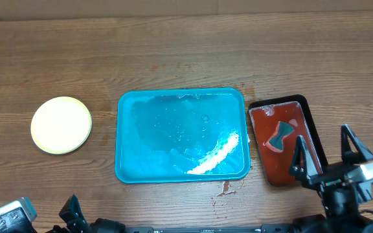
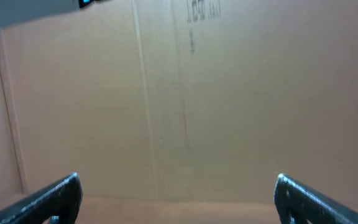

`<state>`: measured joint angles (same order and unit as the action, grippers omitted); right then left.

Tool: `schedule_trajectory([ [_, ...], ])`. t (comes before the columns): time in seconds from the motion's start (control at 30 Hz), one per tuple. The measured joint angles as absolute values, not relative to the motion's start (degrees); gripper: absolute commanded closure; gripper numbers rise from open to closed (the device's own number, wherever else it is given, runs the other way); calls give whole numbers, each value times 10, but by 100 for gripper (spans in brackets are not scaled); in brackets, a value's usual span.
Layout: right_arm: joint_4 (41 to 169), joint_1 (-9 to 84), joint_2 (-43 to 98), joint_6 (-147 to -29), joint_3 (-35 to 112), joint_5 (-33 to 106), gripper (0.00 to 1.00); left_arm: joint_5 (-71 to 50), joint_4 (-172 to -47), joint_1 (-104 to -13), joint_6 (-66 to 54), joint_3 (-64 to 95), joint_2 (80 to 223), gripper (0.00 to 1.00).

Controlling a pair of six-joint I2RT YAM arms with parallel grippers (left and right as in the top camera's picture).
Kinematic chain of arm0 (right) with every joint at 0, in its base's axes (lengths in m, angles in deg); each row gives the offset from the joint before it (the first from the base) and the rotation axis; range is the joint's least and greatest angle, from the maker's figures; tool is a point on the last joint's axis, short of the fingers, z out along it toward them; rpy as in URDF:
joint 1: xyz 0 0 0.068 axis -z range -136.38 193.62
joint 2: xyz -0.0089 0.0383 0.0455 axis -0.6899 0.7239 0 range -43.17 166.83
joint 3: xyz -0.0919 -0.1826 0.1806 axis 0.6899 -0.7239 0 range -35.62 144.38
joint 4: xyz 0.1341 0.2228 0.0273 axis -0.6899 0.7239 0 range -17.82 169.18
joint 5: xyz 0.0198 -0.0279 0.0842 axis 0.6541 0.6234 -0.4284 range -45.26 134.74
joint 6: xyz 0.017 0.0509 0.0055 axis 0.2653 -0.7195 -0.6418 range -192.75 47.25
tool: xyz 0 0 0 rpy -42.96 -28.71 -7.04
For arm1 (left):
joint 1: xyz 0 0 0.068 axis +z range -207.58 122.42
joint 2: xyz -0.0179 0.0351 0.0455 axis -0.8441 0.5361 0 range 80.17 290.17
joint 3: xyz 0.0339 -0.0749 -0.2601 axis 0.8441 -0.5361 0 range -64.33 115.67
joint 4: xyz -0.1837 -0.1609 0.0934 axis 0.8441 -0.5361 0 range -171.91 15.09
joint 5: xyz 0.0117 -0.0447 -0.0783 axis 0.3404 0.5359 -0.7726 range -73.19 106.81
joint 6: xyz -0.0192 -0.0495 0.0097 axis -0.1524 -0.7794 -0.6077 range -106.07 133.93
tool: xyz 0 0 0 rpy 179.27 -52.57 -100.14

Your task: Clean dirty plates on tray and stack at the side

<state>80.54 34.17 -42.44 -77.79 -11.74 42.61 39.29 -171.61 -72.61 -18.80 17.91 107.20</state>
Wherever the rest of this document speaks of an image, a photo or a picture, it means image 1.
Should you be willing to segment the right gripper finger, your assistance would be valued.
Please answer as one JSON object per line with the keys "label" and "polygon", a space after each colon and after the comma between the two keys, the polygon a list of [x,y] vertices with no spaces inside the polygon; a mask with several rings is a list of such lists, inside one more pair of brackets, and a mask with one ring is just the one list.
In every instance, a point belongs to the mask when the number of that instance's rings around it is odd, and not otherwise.
{"label": "right gripper finger", "polygon": [[298,135],[289,174],[298,181],[318,181],[321,173],[322,167],[318,156],[310,153],[304,137]]}
{"label": "right gripper finger", "polygon": [[362,164],[373,160],[373,153],[358,139],[348,124],[341,126],[341,158],[345,164]]}

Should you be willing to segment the dark cleaning sponge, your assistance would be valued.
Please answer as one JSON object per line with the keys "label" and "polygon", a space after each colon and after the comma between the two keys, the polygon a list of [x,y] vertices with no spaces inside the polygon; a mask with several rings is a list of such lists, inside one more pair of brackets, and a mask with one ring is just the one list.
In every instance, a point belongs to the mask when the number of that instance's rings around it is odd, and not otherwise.
{"label": "dark cleaning sponge", "polygon": [[265,146],[271,151],[282,153],[284,151],[284,139],[294,132],[291,124],[279,121],[276,125],[275,131],[269,137]]}

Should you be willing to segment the yellow plate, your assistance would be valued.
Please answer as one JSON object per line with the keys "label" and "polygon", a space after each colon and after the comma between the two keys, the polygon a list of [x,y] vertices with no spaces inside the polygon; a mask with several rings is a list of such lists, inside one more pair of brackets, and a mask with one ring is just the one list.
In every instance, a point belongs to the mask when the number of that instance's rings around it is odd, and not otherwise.
{"label": "yellow plate", "polygon": [[88,108],[69,96],[52,98],[42,104],[32,117],[30,133],[37,147],[60,155],[84,144],[93,125]]}

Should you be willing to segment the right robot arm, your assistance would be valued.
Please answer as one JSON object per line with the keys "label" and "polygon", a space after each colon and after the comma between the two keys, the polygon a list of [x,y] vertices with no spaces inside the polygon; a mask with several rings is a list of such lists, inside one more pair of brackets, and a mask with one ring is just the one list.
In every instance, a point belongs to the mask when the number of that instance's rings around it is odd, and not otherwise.
{"label": "right robot arm", "polygon": [[373,232],[373,210],[359,209],[373,200],[373,153],[348,124],[341,126],[341,158],[318,173],[304,137],[297,136],[289,174],[317,192],[325,215],[294,219],[290,232]]}

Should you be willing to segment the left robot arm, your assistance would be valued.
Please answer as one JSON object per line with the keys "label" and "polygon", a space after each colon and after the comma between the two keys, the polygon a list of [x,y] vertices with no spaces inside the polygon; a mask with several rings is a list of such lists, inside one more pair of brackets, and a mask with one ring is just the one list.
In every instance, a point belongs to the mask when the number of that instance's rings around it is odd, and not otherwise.
{"label": "left robot arm", "polygon": [[[37,212],[30,199],[20,197],[0,207],[0,233],[36,233],[32,226],[36,217]],[[60,210],[59,217],[66,226],[54,225],[47,233],[123,233],[126,229],[122,223],[102,218],[88,223],[75,195],[68,198]]]}

